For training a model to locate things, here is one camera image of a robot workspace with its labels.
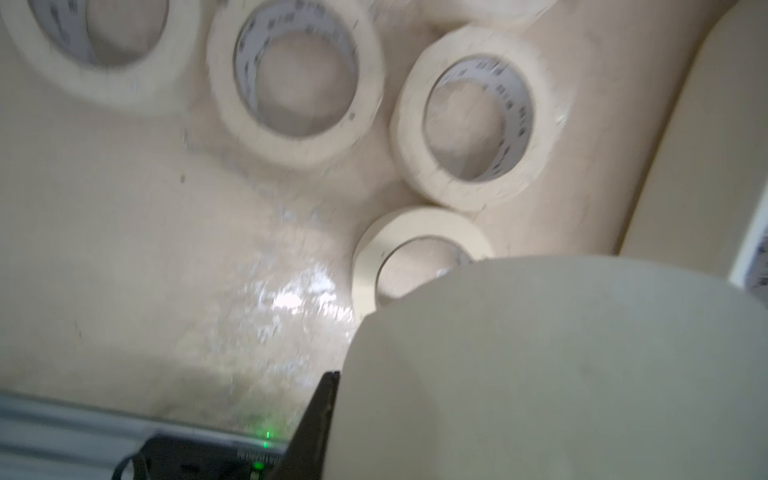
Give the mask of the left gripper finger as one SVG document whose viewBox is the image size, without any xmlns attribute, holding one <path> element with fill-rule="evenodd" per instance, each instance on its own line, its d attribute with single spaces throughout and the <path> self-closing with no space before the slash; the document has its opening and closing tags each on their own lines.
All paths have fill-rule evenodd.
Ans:
<svg viewBox="0 0 768 480">
<path fill-rule="evenodd" d="M 293 438 L 267 479 L 322 478 L 340 378 L 340 371 L 322 375 Z"/>
</svg>

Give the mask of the masking tape roll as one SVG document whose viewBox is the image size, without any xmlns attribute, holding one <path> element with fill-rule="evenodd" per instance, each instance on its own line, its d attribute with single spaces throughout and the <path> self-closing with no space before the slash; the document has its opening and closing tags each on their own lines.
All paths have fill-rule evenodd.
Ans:
<svg viewBox="0 0 768 480">
<path fill-rule="evenodd" d="M 26 62 L 64 92 L 114 111 L 178 114 L 207 88 L 213 1 L 4 1 Z"/>
<path fill-rule="evenodd" d="M 557 0 L 424 0 L 420 2 L 420 9 L 427 23 L 443 29 L 470 23 L 506 28 L 530 25 L 557 3 Z"/>
<path fill-rule="evenodd" d="M 763 479 L 767 311 L 617 257 L 463 267 L 344 362 L 327 479 Z"/>
<path fill-rule="evenodd" d="M 390 123 L 395 163 L 416 192 L 479 212 L 528 188 L 560 132 L 553 74 L 521 38 L 469 25 L 419 56 Z"/>
<path fill-rule="evenodd" d="M 229 133 L 295 171 L 352 150 L 384 93 L 382 47 L 357 1 L 228 1 L 211 26 L 207 67 Z"/>
<path fill-rule="evenodd" d="M 391 212 L 367 228 L 354 251 L 351 302 L 357 320 L 376 311 L 377 283 L 387 260 L 402 246 L 421 239 L 453 244 L 472 262 L 496 256 L 487 235 L 461 214 L 426 206 Z"/>
</svg>

